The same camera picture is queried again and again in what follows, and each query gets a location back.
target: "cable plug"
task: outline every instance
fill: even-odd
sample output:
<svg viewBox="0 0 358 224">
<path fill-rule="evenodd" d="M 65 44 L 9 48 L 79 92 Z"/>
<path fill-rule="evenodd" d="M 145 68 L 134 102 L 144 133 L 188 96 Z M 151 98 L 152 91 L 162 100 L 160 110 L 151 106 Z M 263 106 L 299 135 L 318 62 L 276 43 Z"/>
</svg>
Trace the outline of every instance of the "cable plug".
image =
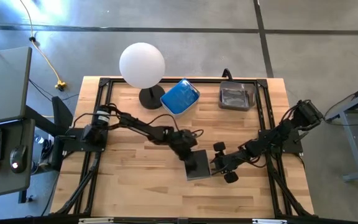
<svg viewBox="0 0 358 224">
<path fill-rule="evenodd" d="M 57 84 L 55 85 L 55 88 L 60 91 L 65 91 L 67 84 L 65 82 L 62 82 L 61 80 L 57 81 Z"/>
</svg>

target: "white ball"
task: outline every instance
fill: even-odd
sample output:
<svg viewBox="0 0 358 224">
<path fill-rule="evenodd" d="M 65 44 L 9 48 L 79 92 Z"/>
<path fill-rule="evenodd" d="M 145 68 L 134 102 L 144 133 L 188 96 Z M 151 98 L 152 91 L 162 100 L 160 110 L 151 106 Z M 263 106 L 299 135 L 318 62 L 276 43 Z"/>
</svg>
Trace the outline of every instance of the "white ball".
<svg viewBox="0 0 358 224">
<path fill-rule="evenodd" d="M 125 81 L 136 88 L 155 86 L 165 74 L 165 61 L 153 45 L 136 43 L 127 47 L 119 59 Z"/>
</svg>

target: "computer mouse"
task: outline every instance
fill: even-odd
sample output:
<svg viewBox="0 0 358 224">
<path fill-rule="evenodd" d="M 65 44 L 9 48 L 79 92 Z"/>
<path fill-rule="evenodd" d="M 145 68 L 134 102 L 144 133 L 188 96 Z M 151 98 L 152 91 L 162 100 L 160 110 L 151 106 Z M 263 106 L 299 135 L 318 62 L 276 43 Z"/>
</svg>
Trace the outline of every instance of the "computer mouse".
<svg viewBox="0 0 358 224">
<path fill-rule="evenodd" d="M 27 167 L 27 147 L 20 145 L 12 149 L 9 161 L 13 173 L 23 172 Z"/>
</svg>

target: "white lamp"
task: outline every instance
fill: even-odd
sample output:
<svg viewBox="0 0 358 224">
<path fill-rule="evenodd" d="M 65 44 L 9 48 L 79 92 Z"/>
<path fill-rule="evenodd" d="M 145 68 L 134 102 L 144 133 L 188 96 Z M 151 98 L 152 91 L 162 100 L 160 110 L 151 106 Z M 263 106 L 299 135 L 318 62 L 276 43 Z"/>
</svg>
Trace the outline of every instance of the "white lamp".
<svg viewBox="0 0 358 224">
<path fill-rule="evenodd" d="M 121 54 L 119 70 L 128 84 L 142 89 L 139 100 L 143 107 L 154 110 L 162 106 L 160 98 L 165 91 L 157 84 L 165 74 L 165 61 L 157 48 L 146 43 L 130 45 Z"/>
</svg>

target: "gray desk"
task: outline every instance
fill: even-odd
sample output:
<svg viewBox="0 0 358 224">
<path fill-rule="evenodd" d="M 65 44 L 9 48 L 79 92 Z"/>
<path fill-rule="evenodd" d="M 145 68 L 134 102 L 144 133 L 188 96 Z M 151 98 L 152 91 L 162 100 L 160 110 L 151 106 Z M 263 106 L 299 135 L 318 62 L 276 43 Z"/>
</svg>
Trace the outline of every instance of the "gray desk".
<svg viewBox="0 0 358 224">
<path fill-rule="evenodd" d="M 3 195 L 29 188 L 35 122 L 33 119 L 14 121 L 0 124 L 0 128 L 2 129 L 2 153 L 4 155 L 4 159 L 0 161 L 0 195 Z M 12 149 L 20 142 L 27 146 L 27 167 L 22 173 L 15 174 L 11 170 L 9 156 Z"/>
<path fill-rule="evenodd" d="M 32 49 L 0 50 L 0 122 L 25 114 Z"/>
</svg>

